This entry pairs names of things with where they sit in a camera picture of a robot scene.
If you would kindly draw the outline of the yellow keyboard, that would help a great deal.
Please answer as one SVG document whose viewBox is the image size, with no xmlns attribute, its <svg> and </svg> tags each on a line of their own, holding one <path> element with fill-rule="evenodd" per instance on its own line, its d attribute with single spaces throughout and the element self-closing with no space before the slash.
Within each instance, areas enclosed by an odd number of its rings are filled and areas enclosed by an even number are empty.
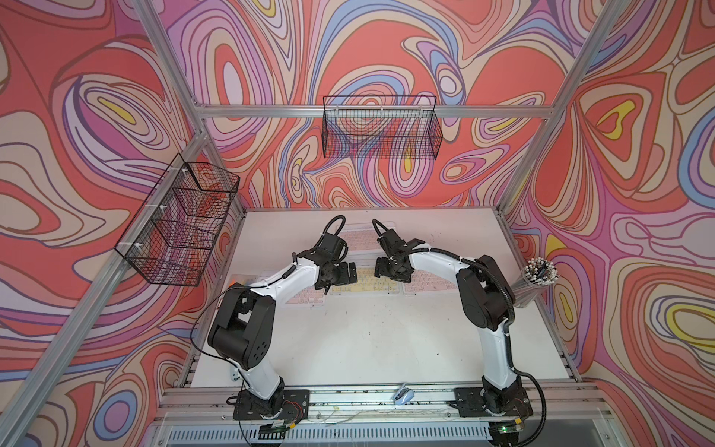
<svg viewBox="0 0 715 447">
<path fill-rule="evenodd" d="M 376 294 L 402 294 L 403 289 L 400 283 L 389 278 L 376 277 L 370 268 L 359 268 L 357 270 L 357 282 L 331 288 L 329 296 L 338 295 L 376 295 Z"/>
</svg>

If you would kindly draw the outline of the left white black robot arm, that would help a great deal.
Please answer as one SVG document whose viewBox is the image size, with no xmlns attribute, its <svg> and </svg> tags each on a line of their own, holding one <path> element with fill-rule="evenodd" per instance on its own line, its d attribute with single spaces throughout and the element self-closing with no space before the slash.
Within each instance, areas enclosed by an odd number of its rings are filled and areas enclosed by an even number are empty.
<svg viewBox="0 0 715 447">
<path fill-rule="evenodd" d="M 210 326 L 208 345 L 232 364 L 255 399 L 275 400 L 284 387 L 267 359 L 277 306 L 307 289 L 329 292 L 356 283 L 357 268 L 346 262 L 347 253 L 340 236 L 325 233 L 314 247 L 294 253 L 284 271 L 228 288 Z"/>
</svg>

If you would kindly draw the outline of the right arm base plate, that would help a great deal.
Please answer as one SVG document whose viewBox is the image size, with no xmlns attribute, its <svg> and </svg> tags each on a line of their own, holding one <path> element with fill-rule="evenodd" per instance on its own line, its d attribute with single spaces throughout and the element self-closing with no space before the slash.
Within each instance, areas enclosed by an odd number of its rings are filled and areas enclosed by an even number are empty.
<svg viewBox="0 0 715 447">
<path fill-rule="evenodd" d="M 481 387 L 458 387 L 454 390 L 454 399 L 447 404 L 463 418 L 527 419 L 534 414 L 524 389 L 495 391 Z"/>
</svg>

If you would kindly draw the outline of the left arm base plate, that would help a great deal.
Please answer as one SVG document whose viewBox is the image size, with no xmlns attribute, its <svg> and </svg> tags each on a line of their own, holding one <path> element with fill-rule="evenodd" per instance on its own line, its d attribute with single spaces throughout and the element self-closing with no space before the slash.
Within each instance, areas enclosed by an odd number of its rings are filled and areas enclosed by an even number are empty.
<svg viewBox="0 0 715 447">
<path fill-rule="evenodd" d="M 240 421 L 300 421 L 309 414 L 309 403 L 308 389 L 279 389 L 268 400 L 261 400 L 242 390 L 226 400 L 226 404 L 233 408 L 233 418 Z"/>
</svg>

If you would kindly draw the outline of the pink keyboard front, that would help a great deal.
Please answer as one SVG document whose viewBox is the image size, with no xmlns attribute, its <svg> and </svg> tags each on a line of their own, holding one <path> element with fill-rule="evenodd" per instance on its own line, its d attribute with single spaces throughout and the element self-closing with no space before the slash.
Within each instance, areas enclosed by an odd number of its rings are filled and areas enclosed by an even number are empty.
<svg viewBox="0 0 715 447">
<path fill-rule="evenodd" d="M 378 234 L 371 223 L 349 223 L 340 232 L 350 254 L 382 253 Z"/>
</svg>

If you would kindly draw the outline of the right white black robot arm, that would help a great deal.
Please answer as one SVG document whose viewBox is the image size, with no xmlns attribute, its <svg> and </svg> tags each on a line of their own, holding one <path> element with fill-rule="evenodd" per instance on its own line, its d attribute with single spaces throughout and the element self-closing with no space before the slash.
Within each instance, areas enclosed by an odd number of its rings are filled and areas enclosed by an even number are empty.
<svg viewBox="0 0 715 447">
<path fill-rule="evenodd" d="M 376 277 L 407 284 L 414 272 L 424 271 L 458 288 L 465 316 L 480 331 L 484 357 L 482 398 L 490 413 L 504 413 L 522 385 L 513 365 L 508 335 L 508 327 L 515 320 L 515 298 L 495 259 L 489 255 L 468 259 L 431 247 L 418 238 L 405 241 L 395 229 L 377 220 L 372 225 L 385 252 L 376 260 Z"/>
</svg>

